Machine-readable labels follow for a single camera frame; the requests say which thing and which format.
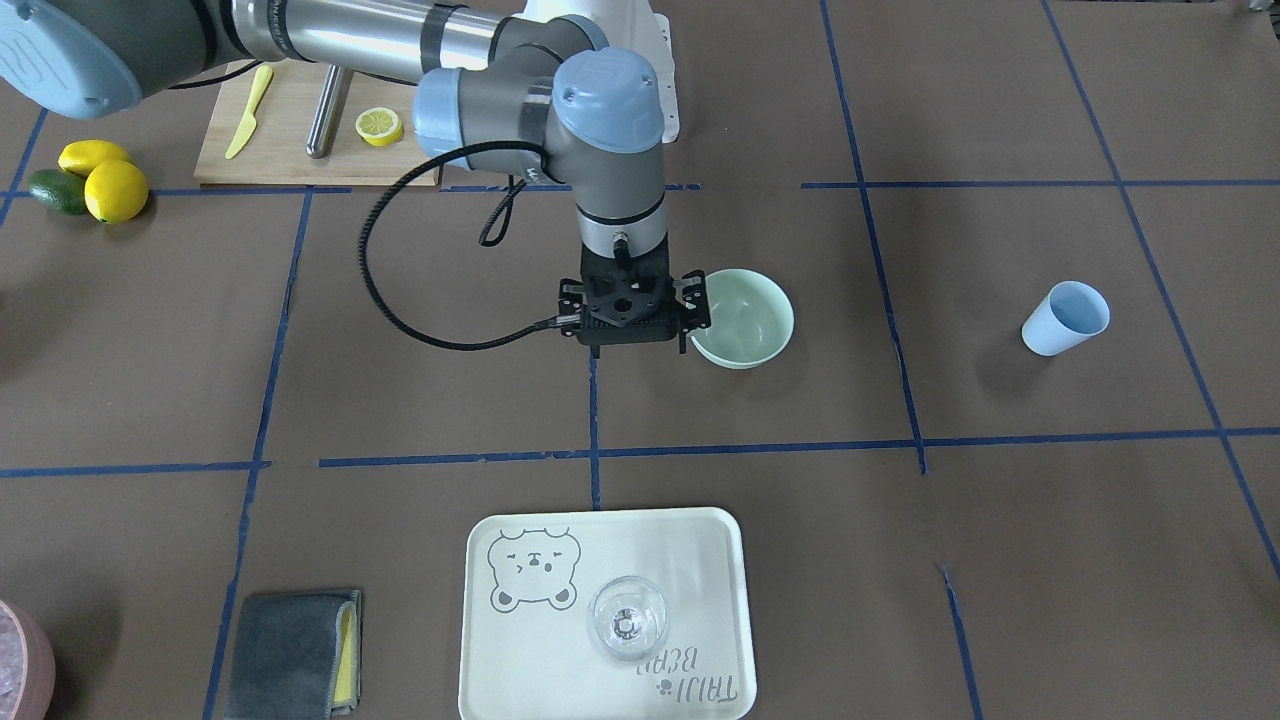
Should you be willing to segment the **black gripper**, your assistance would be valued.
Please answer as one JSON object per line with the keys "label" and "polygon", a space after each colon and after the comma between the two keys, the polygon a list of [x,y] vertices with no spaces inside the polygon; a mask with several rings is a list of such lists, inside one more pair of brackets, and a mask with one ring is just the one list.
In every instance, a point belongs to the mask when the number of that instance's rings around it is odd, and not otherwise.
{"label": "black gripper", "polygon": [[678,354],[689,351],[689,336],[712,325],[707,273],[692,270],[678,279],[669,273],[669,249],[650,252],[621,265],[581,247],[580,278],[559,282],[559,328],[600,356],[611,345],[644,345],[677,338]]}

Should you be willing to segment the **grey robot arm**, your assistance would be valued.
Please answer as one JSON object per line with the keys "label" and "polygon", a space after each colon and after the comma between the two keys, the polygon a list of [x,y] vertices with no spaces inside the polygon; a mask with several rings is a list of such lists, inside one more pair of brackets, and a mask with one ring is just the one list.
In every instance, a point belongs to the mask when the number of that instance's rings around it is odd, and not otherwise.
{"label": "grey robot arm", "polygon": [[645,1],[573,1],[543,19],[431,1],[5,1],[3,78],[42,108],[96,119],[136,108],[237,60],[302,61],[411,83],[426,160],[375,202],[358,268],[379,311],[419,342],[458,351],[399,319],[369,266],[383,210],[444,165],[567,184],[582,242],[580,277],[559,284],[554,316],[486,342],[558,331],[604,346],[677,340],[712,324],[707,277],[669,270],[662,146],[675,127],[672,60],[662,38],[611,37],[660,22]]}

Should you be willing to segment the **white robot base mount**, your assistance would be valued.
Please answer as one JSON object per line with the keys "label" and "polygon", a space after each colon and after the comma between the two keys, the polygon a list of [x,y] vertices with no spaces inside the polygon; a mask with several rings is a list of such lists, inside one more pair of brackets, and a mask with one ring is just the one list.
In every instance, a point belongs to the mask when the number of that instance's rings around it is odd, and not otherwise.
{"label": "white robot base mount", "polygon": [[526,1],[515,14],[525,20],[547,22],[562,15],[582,15],[600,27],[612,46],[646,58],[658,77],[664,115],[663,143],[677,140],[681,124],[676,88],[676,64],[669,19],[654,12],[649,1]]}

